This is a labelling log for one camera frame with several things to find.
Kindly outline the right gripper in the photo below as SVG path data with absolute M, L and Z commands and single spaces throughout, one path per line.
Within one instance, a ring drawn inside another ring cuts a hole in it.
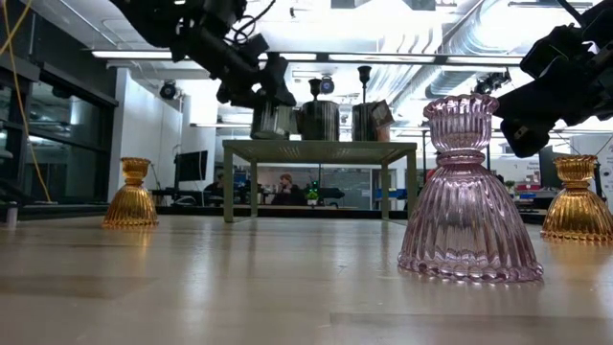
M 613 117 L 613 0 L 602 0 L 583 13 L 569 5 L 569 13 L 579 28 L 556 26 L 538 39 L 520 62 L 520 69 L 534 80 L 499 98 L 495 115 L 519 158 L 543 149 L 549 131 L 568 113 L 564 104 L 529 101 L 554 100 L 579 90 L 570 123 Z

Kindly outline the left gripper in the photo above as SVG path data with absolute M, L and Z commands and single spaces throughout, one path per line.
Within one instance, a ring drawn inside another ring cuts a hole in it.
M 244 108 L 266 102 L 296 105 L 284 79 L 288 61 L 280 53 L 267 53 L 267 61 L 260 67 L 259 56 L 267 49 L 261 34 L 243 45 L 231 45 L 204 27 L 198 29 L 198 64 L 212 80 L 221 81 L 216 92 L 221 104 Z

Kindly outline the tin candle with cream tag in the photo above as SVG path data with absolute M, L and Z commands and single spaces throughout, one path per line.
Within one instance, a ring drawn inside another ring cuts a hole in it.
M 297 130 L 294 108 L 271 102 L 257 105 L 253 112 L 250 137 L 253 140 L 288 140 Z

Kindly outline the plain silver tin candle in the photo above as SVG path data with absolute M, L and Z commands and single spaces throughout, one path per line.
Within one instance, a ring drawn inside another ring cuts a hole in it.
M 337 142 L 340 136 L 339 104 L 331 101 L 310 101 L 302 105 L 298 132 L 303 140 Z

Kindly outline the tall black candlestick holder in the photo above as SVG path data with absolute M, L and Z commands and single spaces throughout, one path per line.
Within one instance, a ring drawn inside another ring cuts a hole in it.
M 359 80 L 362 84 L 362 102 L 366 102 L 367 98 L 367 86 L 371 79 L 372 67 L 369 65 L 362 65 L 357 68 L 359 74 Z

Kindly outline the tin candle with orange label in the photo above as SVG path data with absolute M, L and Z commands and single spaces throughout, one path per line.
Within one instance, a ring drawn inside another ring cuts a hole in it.
M 352 139 L 354 141 L 389 142 L 394 118 L 385 100 L 361 103 L 352 107 Z

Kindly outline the amber glass candle holder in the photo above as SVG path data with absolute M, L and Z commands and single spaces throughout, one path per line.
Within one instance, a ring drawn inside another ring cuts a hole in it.
M 146 158 L 123 157 L 121 159 L 124 186 L 114 195 L 103 227 L 152 227 L 158 217 L 151 194 L 144 185 L 150 161 Z
M 590 190 L 598 158 L 567 155 L 554 159 L 562 190 L 544 219 L 541 237 L 560 241 L 613 242 L 613 216 Z

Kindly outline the pink glass candle holder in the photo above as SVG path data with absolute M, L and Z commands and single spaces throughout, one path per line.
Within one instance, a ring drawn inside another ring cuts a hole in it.
M 543 268 L 510 194 L 483 165 L 498 106 L 489 95 L 471 94 L 424 108 L 437 169 L 408 219 L 400 267 L 487 283 L 541 278 Z

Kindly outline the black ceiling-mounted device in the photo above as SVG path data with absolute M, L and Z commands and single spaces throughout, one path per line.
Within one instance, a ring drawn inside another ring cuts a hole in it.
M 492 72 L 477 79 L 473 93 L 490 95 L 511 82 L 511 74 L 506 72 Z

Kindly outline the black monitor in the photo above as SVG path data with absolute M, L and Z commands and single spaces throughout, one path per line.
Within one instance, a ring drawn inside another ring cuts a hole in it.
M 556 153 L 552 146 L 547 146 L 541 149 L 538 153 L 540 184 L 542 188 L 559 188 L 561 180 L 557 176 L 556 165 L 554 159 Z
M 174 157 L 174 182 L 203 181 L 206 179 L 208 152 L 206 150 L 179 153 Z

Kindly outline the green perforated metal shelf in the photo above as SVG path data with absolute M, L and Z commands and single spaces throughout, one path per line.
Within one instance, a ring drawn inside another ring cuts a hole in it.
M 258 191 L 259 163 L 287 164 L 332 164 L 332 165 L 378 165 L 381 168 L 381 218 L 388 220 L 389 211 L 389 166 L 404 158 L 406 160 L 405 189 L 407 212 L 415 207 L 417 186 L 417 145 L 394 142 L 331 142 L 331 141 L 285 141 L 285 140 L 224 140 L 223 217 L 228 223 L 234 221 L 234 157 L 250 164 L 252 174 L 251 193 Z

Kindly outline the person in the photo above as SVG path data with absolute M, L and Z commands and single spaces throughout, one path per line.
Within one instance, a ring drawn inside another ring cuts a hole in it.
M 217 176 L 216 176 L 216 180 L 209 184 L 204 191 L 209 195 L 209 196 L 215 196 L 215 197 L 223 197 L 224 195 L 224 174 L 222 172 L 220 172 Z
M 305 206 L 307 204 L 304 191 L 293 183 L 289 173 L 280 176 L 279 191 L 275 194 L 272 204 L 282 206 Z

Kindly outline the silver ventilation duct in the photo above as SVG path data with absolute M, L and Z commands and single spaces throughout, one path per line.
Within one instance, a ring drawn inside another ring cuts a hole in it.
M 466 0 L 462 18 L 413 30 L 404 26 L 377 42 L 379 53 L 449 56 L 519 56 L 528 51 L 532 37 L 511 22 L 510 0 Z M 473 67 L 442 65 L 388 65 L 377 67 L 367 87 L 369 101 L 385 99 L 399 107 L 411 100 L 435 100 L 468 93 L 475 78 Z

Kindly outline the long ceiling light rail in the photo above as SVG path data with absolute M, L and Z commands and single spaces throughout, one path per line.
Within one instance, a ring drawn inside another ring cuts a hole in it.
M 95 58 L 125 60 L 171 60 L 170 51 L 94 50 Z M 433 65 L 518 66 L 521 56 L 506 55 L 428 55 L 428 54 L 350 54 L 350 53 L 280 53 L 291 62 L 378 63 Z

